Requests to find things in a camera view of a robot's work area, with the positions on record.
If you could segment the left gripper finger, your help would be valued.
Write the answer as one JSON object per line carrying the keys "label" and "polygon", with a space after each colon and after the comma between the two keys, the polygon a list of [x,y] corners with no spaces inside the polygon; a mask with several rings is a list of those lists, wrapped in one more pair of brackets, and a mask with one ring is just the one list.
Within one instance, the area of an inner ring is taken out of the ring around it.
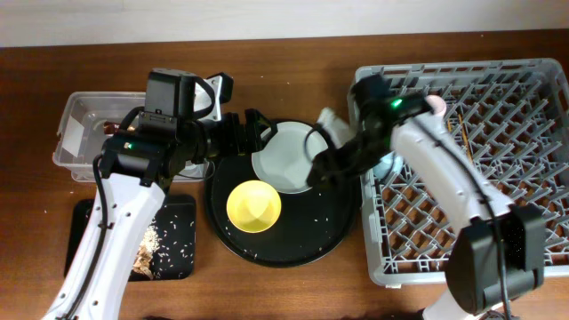
{"label": "left gripper finger", "polygon": [[276,123],[270,121],[258,109],[246,109],[244,115],[247,138],[273,138],[278,133]]}
{"label": "left gripper finger", "polygon": [[245,153],[252,154],[262,151],[266,143],[259,132],[245,132]]}

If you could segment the blue plastic cup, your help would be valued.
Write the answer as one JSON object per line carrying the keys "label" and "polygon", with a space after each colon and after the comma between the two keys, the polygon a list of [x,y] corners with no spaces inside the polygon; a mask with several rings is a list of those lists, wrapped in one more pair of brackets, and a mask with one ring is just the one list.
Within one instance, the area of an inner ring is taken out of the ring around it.
{"label": "blue plastic cup", "polygon": [[393,151],[382,157],[373,167],[373,174],[378,180],[381,180],[387,178],[392,172],[400,173],[403,165],[403,158]]}

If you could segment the grey round plate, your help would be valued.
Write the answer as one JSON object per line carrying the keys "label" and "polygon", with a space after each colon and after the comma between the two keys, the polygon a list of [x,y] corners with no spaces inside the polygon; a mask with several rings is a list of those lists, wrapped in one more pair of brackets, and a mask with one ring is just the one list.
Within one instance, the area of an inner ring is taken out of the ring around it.
{"label": "grey round plate", "polygon": [[284,194],[299,194],[310,190],[307,177],[312,159],[328,149],[325,139],[313,132],[308,139],[306,156],[304,140],[312,127],[296,121],[280,122],[278,133],[266,147],[252,154],[252,168],[257,177]]}

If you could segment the yellow plastic bowl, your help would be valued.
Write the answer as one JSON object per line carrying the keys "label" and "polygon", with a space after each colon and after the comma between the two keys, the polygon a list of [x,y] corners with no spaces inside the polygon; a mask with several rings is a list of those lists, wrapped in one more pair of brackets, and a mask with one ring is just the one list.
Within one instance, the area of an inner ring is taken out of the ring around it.
{"label": "yellow plastic bowl", "polygon": [[279,219],[282,209],[278,192],[261,180],[248,180],[229,194],[226,211],[237,229],[250,234],[270,229]]}

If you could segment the pink plastic cup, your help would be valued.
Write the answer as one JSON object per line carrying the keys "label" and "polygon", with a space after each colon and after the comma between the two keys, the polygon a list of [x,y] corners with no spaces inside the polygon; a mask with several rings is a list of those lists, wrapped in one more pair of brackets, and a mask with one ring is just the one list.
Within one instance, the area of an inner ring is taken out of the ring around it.
{"label": "pink plastic cup", "polygon": [[428,95],[425,100],[431,106],[435,116],[442,118],[445,115],[447,105],[444,99],[437,95]]}

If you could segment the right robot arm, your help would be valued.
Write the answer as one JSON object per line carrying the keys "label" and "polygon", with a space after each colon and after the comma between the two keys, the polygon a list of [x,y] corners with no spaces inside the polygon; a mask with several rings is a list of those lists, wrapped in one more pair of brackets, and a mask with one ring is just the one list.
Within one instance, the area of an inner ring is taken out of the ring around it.
{"label": "right robot arm", "polygon": [[311,187],[338,186],[390,152],[419,175],[458,237],[445,267],[447,290],[419,319],[480,319],[544,283],[545,221],[534,204],[517,205],[461,151],[444,125],[445,101],[421,92],[395,95],[379,74],[350,89],[357,133],[311,161]]}

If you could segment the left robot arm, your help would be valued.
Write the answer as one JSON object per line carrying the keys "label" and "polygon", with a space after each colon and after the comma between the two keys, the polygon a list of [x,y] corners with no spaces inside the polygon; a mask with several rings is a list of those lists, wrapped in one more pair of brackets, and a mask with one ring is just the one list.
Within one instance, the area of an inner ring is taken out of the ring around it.
{"label": "left robot arm", "polygon": [[187,162],[202,164],[263,150],[277,126],[259,110],[218,115],[234,80],[154,68],[143,106],[107,139],[92,169],[90,219],[47,319],[116,319],[144,234]]}

